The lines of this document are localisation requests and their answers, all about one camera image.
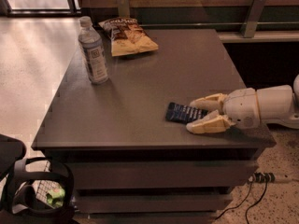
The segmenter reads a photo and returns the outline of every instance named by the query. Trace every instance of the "gray tabletop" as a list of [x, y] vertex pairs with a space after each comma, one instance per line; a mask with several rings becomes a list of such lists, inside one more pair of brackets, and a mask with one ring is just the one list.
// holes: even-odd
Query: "gray tabletop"
[[130, 57], [110, 55], [103, 36], [109, 81], [94, 86], [77, 49], [34, 149], [139, 149], [273, 146], [266, 126], [194, 135], [165, 120], [170, 102], [245, 88], [214, 30], [150, 30], [159, 50]]

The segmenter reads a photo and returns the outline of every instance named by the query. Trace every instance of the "robotic arm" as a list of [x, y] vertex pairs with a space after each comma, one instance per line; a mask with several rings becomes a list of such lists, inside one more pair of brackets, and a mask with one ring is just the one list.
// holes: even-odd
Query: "robotic arm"
[[187, 124], [191, 133], [219, 133], [231, 126], [256, 128], [261, 123], [277, 123], [299, 129], [299, 75], [291, 86], [236, 90], [194, 100], [190, 106], [210, 111], [203, 119]]

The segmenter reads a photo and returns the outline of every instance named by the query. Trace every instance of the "clear bottle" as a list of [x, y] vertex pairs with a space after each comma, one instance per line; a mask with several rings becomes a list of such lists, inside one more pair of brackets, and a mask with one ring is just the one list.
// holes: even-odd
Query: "clear bottle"
[[101, 84], [108, 80], [106, 58], [101, 36], [93, 29], [90, 17], [79, 19], [81, 31], [78, 42], [82, 51], [89, 80], [92, 84]]

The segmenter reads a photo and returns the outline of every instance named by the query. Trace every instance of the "chip bag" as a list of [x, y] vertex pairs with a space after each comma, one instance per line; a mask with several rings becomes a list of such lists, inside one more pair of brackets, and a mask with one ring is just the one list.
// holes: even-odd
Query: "chip bag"
[[99, 22], [111, 39], [112, 56], [137, 54], [158, 49], [136, 19], [116, 18]]

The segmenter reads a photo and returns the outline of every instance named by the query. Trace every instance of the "floor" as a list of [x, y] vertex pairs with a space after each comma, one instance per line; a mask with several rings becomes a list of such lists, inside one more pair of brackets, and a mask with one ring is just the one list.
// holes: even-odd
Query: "floor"
[[[41, 155], [30, 146], [73, 56], [78, 28], [76, 18], [0, 17], [0, 133], [22, 140], [28, 157]], [[259, 171], [298, 180], [299, 131], [270, 129], [278, 144], [258, 159]], [[214, 223], [247, 223], [246, 209], [258, 201], [263, 189], [264, 184], [253, 184], [248, 199]], [[235, 188], [229, 207], [238, 205], [248, 190], [248, 184]], [[298, 191], [299, 182], [295, 180], [269, 184], [261, 202], [248, 211], [249, 223], [299, 223]], [[81, 224], [95, 223], [80, 215], [76, 215], [76, 220]]]

